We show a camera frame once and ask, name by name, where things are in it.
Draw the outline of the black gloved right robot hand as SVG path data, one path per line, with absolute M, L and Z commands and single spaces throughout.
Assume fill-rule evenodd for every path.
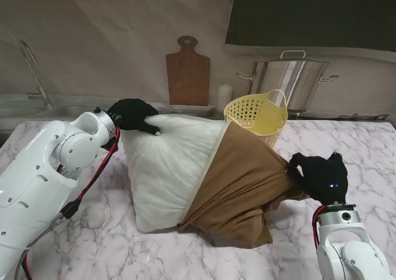
M 290 179 L 322 205 L 346 203 L 348 172 L 341 154 L 334 152 L 325 159 L 295 153 L 286 169 Z

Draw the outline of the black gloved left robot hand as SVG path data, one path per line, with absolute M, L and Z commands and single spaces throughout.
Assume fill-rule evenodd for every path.
M 107 110 L 107 114 L 121 130 L 138 130 L 152 135 L 161 134 L 158 127 L 145 121 L 146 117 L 158 115 L 158 111 L 141 99 L 119 100 Z

